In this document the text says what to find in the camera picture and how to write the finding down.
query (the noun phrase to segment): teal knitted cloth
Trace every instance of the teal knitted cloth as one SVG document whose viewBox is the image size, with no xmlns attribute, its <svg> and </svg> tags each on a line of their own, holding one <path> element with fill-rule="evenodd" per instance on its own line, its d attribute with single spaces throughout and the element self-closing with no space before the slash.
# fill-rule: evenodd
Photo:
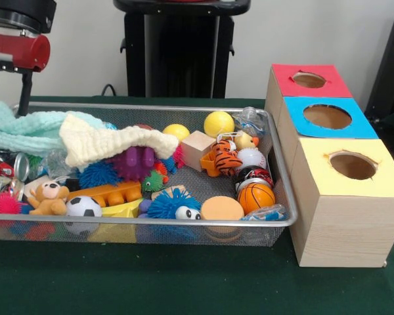
<svg viewBox="0 0 394 315">
<path fill-rule="evenodd" d="M 94 128 L 105 128 L 101 120 L 81 112 L 36 112 L 15 118 L 12 110 L 0 102 L 0 149 L 24 152 L 33 156 L 45 156 L 48 151 L 54 149 L 65 150 L 58 132 L 69 113 L 88 122 Z"/>
</svg>

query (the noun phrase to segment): black cable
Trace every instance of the black cable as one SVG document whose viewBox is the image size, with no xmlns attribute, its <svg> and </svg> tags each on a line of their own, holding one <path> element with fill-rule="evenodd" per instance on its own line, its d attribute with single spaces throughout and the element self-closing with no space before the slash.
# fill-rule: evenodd
<svg viewBox="0 0 394 315">
<path fill-rule="evenodd" d="M 101 92 L 100 95 L 101 95 L 101 96 L 104 96 L 105 93 L 106 93 L 106 90 L 108 90 L 108 88 L 111 89 L 112 94 L 113 94 L 114 96 L 117 96 L 116 90 L 115 90 L 115 88 L 112 86 L 112 84 L 107 84 L 107 85 L 105 85 L 105 87 L 104 87 L 104 89 L 102 90 L 102 92 Z"/>
</svg>

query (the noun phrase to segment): red robot part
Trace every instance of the red robot part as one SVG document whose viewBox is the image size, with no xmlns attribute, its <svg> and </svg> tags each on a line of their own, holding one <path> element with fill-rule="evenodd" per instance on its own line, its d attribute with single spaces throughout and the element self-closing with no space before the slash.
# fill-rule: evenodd
<svg viewBox="0 0 394 315">
<path fill-rule="evenodd" d="M 10 62 L 15 68 L 42 71 L 48 64 L 51 46 L 44 35 L 37 37 L 0 34 L 0 62 Z"/>
</svg>

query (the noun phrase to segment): basketball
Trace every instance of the basketball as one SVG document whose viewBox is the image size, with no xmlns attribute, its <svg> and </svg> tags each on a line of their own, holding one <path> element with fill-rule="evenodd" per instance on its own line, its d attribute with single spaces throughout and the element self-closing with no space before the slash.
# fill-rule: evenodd
<svg viewBox="0 0 394 315">
<path fill-rule="evenodd" d="M 244 187 L 238 196 L 238 201 L 244 208 L 245 215 L 276 203 L 273 191 L 263 184 L 252 183 Z"/>
</svg>

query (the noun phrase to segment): black stand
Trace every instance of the black stand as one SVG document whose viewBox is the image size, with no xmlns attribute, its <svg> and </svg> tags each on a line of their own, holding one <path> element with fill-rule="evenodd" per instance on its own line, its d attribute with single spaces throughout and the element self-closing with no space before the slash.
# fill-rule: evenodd
<svg viewBox="0 0 394 315">
<path fill-rule="evenodd" d="M 234 22 L 250 0 L 114 0 L 125 15 L 129 96 L 224 98 Z"/>
<path fill-rule="evenodd" d="M 26 116 L 32 90 L 32 70 L 15 68 L 11 62 L 0 62 L 0 71 L 22 74 L 22 93 L 20 94 L 18 115 Z"/>
<path fill-rule="evenodd" d="M 394 25 L 382 57 L 365 114 L 381 120 L 394 113 Z"/>
</svg>

